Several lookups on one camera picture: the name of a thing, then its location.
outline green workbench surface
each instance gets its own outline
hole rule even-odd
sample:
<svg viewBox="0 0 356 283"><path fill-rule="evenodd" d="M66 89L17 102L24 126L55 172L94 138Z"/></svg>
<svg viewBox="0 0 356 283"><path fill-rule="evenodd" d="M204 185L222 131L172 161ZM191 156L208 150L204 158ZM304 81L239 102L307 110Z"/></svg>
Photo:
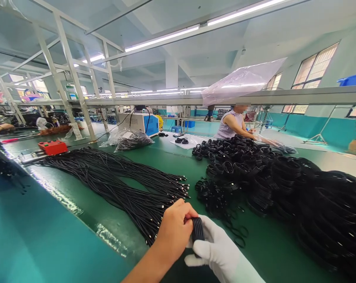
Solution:
<svg viewBox="0 0 356 283"><path fill-rule="evenodd" d="M93 127L98 133L97 137L101 135L99 133L104 133L102 124L93 123ZM88 136L86 130L83 130L82 133L83 136ZM38 142L61 137L64 135L13 142L6 144L4 149L9 158L16 157L38 150ZM207 160L197 161L191 156L191 150L185 150L170 143L169 141L173 139L172 135L165 138L155 136L152 139L155 141L154 144L122 154L134 162L143 163L167 173L185 175L187 183L191 185L189 191L191 199L187 201L199 214L206 214L203 204L196 198L194 185L202 176L205 177ZM101 138L101 141L105 140L107 140L107 135ZM77 145L85 141L88 139L74 141L73 136L67 144ZM100 148L100 144L101 142L90 146L109 153L114 151L114 147ZM323 170L348 172L350 168L355 168L354 163L356 162L356 160L341 154L304 149L299 149L299 154L296 156L310 159ZM145 241L125 212L111 206L78 179L60 170L30 165L25 167L25 171L131 265L135 265L144 255L147 250ZM348 173L356 176L355 171ZM129 184L141 188L141 185L133 180L130 180ZM242 252L266 282L325 283L345 281L340 273L327 272L306 255L295 240L292 231L273 217L260 218L246 209L245 213L240 212L237 218L237 221L246 226L250 232L246 239L246 248ZM198 281L203 276L209 278L206 280L207 282L214 280L207 268L188 268L181 258L166 275L165 280L169 282Z"/></svg>

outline hand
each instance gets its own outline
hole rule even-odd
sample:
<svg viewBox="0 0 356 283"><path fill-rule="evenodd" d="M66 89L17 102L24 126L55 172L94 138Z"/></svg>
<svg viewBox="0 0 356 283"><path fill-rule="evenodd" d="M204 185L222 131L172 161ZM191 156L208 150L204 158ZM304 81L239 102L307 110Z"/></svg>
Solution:
<svg viewBox="0 0 356 283"><path fill-rule="evenodd" d="M200 215L205 241L196 240L193 250L201 258L188 255L187 266L209 265L221 283L264 283L258 272L228 237L224 229Z"/></svg>
<svg viewBox="0 0 356 283"><path fill-rule="evenodd" d="M4 130L9 130L14 128L14 126L11 124L1 124L0 127L3 128Z"/></svg>
<svg viewBox="0 0 356 283"><path fill-rule="evenodd" d="M198 216L191 204L185 203L183 199L177 200L165 210L160 230L151 249L158 253L166 263L173 265L183 254L190 240L193 231L191 218Z"/></svg>

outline white ceiling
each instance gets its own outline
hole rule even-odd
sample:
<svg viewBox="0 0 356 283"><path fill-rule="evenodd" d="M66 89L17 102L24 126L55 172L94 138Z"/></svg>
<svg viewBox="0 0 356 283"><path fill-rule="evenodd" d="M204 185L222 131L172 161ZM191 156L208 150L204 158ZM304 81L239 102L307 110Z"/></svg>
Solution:
<svg viewBox="0 0 356 283"><path fill-rule="evenodd" d="M50 12L29 0L13 0L24 16L56 29ZM124 11L139 0L46 0L72 18L93 28ZM153 0L97 32L121 47L128 47L160 35L178 26L188 25L200 17L215 15L224 9L247 6L259 0ZM179 86L207 86L233 69L288 57L299 52L321 36L356 26L356 0L311 0L284 10L234 24L206 34L124 57L123 70L114 68L114 80L145 89L164 88L165 60L178 60ZM64 22L64 28L88 45L91 56L102 52L100 42L92 35ZM47 42L57 36L44 30ZM80 44L69 41L73 57L83 59ZM246 48L245 54L240 50ZM0 50L25 57L39 51L32 25L0 10ZM53 59L65 64L61 44L51 49ZM109 49L110 55L117 51ZM37 58L45 62L43 56ZM14 64L20 59L0 56L0 63ZM34 64L32 68L47 68Z"/></svg>

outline bare hand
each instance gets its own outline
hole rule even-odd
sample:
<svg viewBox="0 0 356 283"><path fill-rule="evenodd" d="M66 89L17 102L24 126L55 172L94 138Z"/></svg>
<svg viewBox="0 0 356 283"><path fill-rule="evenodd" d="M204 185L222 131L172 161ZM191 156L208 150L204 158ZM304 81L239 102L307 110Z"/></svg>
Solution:
<svg viewBox="0 0 356 283"><path fill-rule="evenodd" d="M3 128L4 130L9 130L14 128L14 126L11 124L1 124L0 127Z"/></svg>
<svg viewBox="0 0 356 283"><path fill-rule="evenodd" d="M183 254L193 231L192 217L198 213L183 199L177 200L165 210L156 241L151 249L166 263L173 265Z"/></svg>

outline green table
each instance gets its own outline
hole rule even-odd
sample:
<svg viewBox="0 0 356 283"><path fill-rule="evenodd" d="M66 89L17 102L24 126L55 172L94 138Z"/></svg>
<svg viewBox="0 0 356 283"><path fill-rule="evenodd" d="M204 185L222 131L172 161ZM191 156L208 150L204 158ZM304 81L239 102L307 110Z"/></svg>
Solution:
<svg viewBox="0 0 356 283"><path fill-rule="evenodd" d="M101 124L93 124L95 132L103 133ZM37 143L46 140L61 138L64 135L34 138L10 143L4 146L5 151L13 156L27 154L37 150ZM86 140L73 141L68 145L81 144ZM205 177L206 160L197 161L192 158L191 151L172 144L167 138L155 136L155 143L141 149L136 149L123 154L131 160L143 163L167 173L185 175L187 183L192 189L189 192L191 199L188 201L199 214L206 214L204 206L198 202L195 183L201 176ZM114 147L100 148L101 142L92 144L91 147L105 152L113 152ZM342 170L347 172L356 160L336 153L326 153L311 150L299 150L299 156L306 157L317 163L323 170ZM103 241L111 246L131 265L135 265L147 250L143 237L138 232L125 212L111 206L100 196L93 193L78 179L57 169L30 165L24 167L25 171L36 179L41 186L49 191L62 205L74 213ZM140 184L130 180L130 185L140 187ZM287 226L276 221L273 217L260 218L249 209L237 215L240 223L250 232L246 240L246 248L242 250L253 266L266 282L344 282L341 274L332 274L320 267L307 256L295 240L294 234ZM170 272L165 281L198 281L207 277L207 282L214 280L207 268L188 268L180 259Z"/></svg>

